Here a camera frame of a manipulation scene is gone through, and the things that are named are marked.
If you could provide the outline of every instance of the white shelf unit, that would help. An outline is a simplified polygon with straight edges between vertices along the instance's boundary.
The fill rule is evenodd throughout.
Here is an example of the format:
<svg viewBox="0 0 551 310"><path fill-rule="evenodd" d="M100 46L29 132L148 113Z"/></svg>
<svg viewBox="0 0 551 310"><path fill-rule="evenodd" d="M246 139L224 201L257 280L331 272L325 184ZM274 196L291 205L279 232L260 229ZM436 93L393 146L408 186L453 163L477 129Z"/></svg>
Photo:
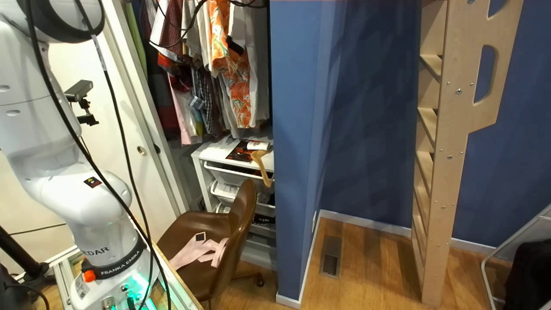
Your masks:
<svg viewBox="0 0 551 310"><path fill-rule="evenodd" d="M258 203L255 222L250 229L243 249L243 260L276 270L276 193L274 151L262 156L262 163L274 181L272 187L262 182L258 165L253 162L231 160L227 155L239 144L239 139L224 137L217 143L205 143L193 151L193 165L200 181L207 212L229 212L231 194L217 194L212 191L214 182L239 187L243 179L250 177L258 186Z"/></svg>

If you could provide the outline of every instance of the wooden chair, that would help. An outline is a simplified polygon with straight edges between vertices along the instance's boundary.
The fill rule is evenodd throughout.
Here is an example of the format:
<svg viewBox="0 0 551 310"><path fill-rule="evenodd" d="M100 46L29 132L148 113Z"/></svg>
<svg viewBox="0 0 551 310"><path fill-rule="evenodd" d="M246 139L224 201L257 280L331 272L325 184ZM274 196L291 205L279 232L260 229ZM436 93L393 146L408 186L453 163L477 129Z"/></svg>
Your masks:
<svg viewBox="0 0 551 310"><path fill-rule="evenodd" d="M227 237L226 251L217 268L210 261L193 261L177 270L205 308L215 308L220 294L234 279L245 239L255 218L257 193L253 181L246 179L231 206L231 213L186 212L172 222L157 243L164 255L172 258L196 232L205 230L207 237L214 241ZM263 286L262 274L253 274L253 277L257 286Z"/></svg>

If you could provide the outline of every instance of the wall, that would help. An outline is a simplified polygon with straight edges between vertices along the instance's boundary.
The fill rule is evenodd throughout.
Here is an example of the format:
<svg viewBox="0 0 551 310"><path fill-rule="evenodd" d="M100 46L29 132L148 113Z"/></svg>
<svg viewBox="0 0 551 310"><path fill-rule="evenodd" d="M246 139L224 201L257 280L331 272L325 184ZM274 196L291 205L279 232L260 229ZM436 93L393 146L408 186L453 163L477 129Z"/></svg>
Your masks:
<svg viewBox="0 0 551 310"><path fill-rule="evenodd" d="M498 124L468 141L458 237L499 244L551 203L549 13L525 0Z"/></svg>
<svg viewBox="0 0 551 310"><path fill-rule="evenodd" d="M322 208L408 225L415 3L344 1Z"/></svg>
<svg viewBox="0 0 551 310"><path fill-rule="evenodd" d="M413 3L346 3L322 206L410 225ZM525 0L498 124L470 136L456 237L499 244L551 201L549 13Z"/></svg>
<svg viewBox="0 0 551 310"><path fill-rule="evenodd" d="M277 282L291 299L301 292L324 179L334 12L332 1L270 3Z"/></svg>

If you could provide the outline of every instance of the wooden floor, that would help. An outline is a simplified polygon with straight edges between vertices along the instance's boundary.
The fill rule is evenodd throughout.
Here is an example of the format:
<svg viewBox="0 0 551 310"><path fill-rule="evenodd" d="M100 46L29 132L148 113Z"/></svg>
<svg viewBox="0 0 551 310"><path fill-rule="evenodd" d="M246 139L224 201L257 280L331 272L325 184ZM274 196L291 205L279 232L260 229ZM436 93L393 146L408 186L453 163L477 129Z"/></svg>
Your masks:
<svg viewBox="0 0 551 310"><path fill-rule="evenodd" d="M325 237L341 239L339 275L320 272L322 244ZM274 296L276 274L248 263L239 274L260 270L267 280L257 287L255 280L236 280L220 298L222 310L284 310ZM413 251L408 237L322 218L315 237L308 282L303 296L305 310L417 310L427 308L418 301L418 282ZM451 251L444 287L444 310L489 308L482 286L480 256L460 249Z"/></svg>

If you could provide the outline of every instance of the closet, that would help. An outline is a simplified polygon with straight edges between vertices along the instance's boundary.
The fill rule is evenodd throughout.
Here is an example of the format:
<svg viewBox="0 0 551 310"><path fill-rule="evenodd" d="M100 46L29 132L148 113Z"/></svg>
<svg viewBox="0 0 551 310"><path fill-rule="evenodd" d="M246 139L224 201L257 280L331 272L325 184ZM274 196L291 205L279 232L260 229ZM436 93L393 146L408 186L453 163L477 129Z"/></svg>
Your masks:
<svg viewBox="0 0 551 310"><path fill-rule="evenodd" d="M119 53L117 67L136 94L133 108L136 119L143 119L140 127L152 136L152 144L141 151L158 156L167 175L164 187L174 196L172 215L227 212L243 177L258 181L258 208L243 258L276 268L269 7L258 0L253 8L231 5L229 12L219 12L212 3L105 1L105 39L110 53ZM233 17L231 39L212 39L208 26L217 26L208 24L214 20L210 12ZM212 53L224 48L229 48L231 60L212 60ZM229 158L241 151L238 146L246 150L250 139L263 143L265 151L250 151L257 160L241 153Z"/></svg>

